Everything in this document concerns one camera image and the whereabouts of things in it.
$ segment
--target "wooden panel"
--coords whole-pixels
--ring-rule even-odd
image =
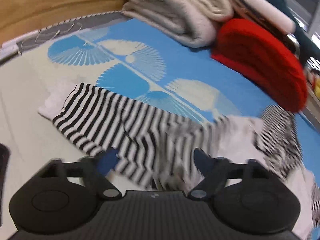
[[[309,86],[308,99],[302,112],[320,132],[320,101]]]
[[[120,1],[123,0],[0,0],[0,43],[8,37],[11,39],[69,18],[120,9],[123,4]],[[13,26],[22,28],[14,31],[19,33],[15,36],[12,36]]]
[[[122,5],[123,0],[97,0],[68,4],[67,6],[33,15],[0,29],[0,44],[24,33],[41,29],[57,22],[92,13],[119,10]]]

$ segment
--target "teal fabric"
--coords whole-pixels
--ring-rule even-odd
[[[294,36],[300,44],[300,62],[304,66],[310,57],[320,61],[320,49],[305,34],[299,23],[291,14],[284,0],[267,0],[296,23]]]

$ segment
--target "striped clothing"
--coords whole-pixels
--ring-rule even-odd
[[[193,163],[193,150],[200,147],[212,155],[215,147],[211,146],[217,145],[213,140],[219,140],[225,120],[201,126],[186,117],[81,83],[52,122],[88,155],[118,148],[120,161],[115,170],[148,187],[152,177],[170,176],[181,166],[184,179],[197,183],[201,175]]]
[[[269,170],[282,180],[302,164],[294,114],[280,106],[267,106],[261,115],[263,130],[256,137],[256,147],[266,155]]]
[[[320,188],[314,184],[312,191],[312,220],[314,228],[320,227]]]

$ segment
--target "yellow object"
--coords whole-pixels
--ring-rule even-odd
[[[314,93],[318,99],[320,99],[320,78],[316,78],[315,90]]]

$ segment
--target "crumpled white fabric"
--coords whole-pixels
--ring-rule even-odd
[[[55,86],[48,88],[50,96],[38,108],[38,113],[52,121],[60,113],[66,98],[75,87],[76,83],[61,78]]]
[[[128,0],[123,6],[123,14],[192,48],[208,46],[216,37],[211,20],[191,0]]]

